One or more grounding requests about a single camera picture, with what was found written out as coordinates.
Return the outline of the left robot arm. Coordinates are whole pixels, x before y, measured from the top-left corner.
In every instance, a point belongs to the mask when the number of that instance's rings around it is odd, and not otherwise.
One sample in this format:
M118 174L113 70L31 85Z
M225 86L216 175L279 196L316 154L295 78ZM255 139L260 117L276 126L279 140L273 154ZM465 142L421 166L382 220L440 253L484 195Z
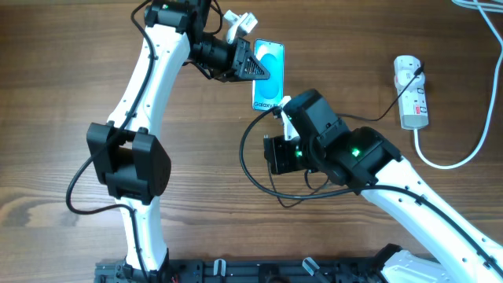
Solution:
M93 123L87 144L98 181L123 215L128 252L123 278L129 282L169 279L169 251L160 227L160 197L171 159L158 136L174 82L193 64L223 83L265 80L269 71L245 40L258 24L253 13L220 15L223 39L206 32L212 1L151 1L145 4L143 49L121 102L105 124Z

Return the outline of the teal screen smartphone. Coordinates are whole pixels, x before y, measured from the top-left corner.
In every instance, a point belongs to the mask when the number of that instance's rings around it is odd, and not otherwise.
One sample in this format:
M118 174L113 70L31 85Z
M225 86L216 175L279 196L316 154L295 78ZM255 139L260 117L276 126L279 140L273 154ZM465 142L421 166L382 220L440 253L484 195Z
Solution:
M285 46L279 42L256 39L255 56L270 77L253 82L251 106L255 111L266 111L279 105L284 97Z

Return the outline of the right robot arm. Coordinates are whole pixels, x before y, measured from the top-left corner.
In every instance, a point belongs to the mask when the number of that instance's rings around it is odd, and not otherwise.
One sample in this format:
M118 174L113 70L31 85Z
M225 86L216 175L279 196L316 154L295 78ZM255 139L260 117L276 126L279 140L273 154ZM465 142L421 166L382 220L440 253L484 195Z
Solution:
M378 131L350 130L316 90L284 97L270 112L284 128L264 140L273 174L319 171L387 212L455 282L502 280L502 246L445 202Z

